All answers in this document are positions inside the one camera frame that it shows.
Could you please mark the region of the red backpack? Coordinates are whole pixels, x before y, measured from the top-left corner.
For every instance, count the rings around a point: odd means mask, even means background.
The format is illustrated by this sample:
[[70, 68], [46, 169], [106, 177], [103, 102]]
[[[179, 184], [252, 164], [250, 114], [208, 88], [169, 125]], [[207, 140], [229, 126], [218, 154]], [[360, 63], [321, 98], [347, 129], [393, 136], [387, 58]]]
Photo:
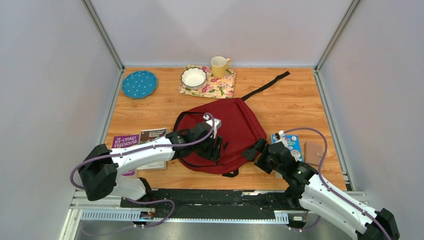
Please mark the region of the red backpack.
[[289, 75], [290, 72], [286, 71], [243, 97], [219, 99], [181, 112], [175, 121], [173, 131], [179, 132], [185, 141], [185, 134], [202, 122], [201, 119], [205, 113], [210, 113], [215, 119], [221, 120], [217, 135], [223, 137], [223, 143], [218, 162], [198, 156], [191, 146], [177, 154], [179, 162], [195, 172], [236, 177], [239, 174], [239, 168], [249, 162], [242, 156], [242, 152], [249, 149], [260, 138], [266, 138], [264, 128], [246, 104], [246, 100]]

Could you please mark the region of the yellow illustrated paperback book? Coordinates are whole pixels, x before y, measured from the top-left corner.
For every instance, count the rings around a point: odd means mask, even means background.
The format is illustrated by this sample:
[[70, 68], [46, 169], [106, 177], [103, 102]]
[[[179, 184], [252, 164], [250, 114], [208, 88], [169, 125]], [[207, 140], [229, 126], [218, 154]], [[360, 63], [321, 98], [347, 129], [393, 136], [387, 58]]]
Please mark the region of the yellow illustrated paperback book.
[[[155, 141], [161, 137], [164, 137], [169, 130], [167, 128], [157, 128], [157, 129], [146, 129], [140, 132], [139, 144], [149, 143]], [[154, 162], [147, 165], [138, 167], [137, 171], [147, 171], [147, 170], [165, 170], [167, 168], [167, 162], [160, 161]]]

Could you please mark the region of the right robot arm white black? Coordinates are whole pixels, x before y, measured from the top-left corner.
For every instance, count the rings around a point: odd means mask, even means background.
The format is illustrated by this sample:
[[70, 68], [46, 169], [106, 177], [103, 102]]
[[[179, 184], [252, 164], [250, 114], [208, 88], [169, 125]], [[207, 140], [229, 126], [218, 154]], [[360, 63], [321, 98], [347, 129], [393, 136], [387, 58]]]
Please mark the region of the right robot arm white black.
[[345, 232], [353, 240], [398, 240], [400, 232], [394, 215], [376, 210], [335, 187], [312, 166], [296, 160], [281, 142], [263, 138], [242, 153], [266, 173], [281, 174], [288, 183], [285, 203], [293, 210], [312, 211]]

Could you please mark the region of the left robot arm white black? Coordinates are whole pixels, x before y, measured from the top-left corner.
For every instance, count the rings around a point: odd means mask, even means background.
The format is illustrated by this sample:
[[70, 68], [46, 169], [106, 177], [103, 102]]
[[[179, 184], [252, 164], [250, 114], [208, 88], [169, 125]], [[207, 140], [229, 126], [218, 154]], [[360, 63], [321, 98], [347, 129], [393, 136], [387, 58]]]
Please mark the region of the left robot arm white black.
[[[142, 208], [148, 207], [153, 201], [153, 194], [146, 189], [145, 181], [124, 174], [145, 165], [188, 157], [191, 153], [216, 160], [222, 142], [217, 136], [220, 127], [220, 119], [209, 119], [196, 124], [186, 133], [170, 132], [159, 139], [131, 147], [108, 149], [105, 144], [97, 145], [72, 170], [71, 183], [83, 189], [89, 201], [116, 196], [134, 200]], [[75, 173], [78, 173], [81, 185], [73, 180]]]

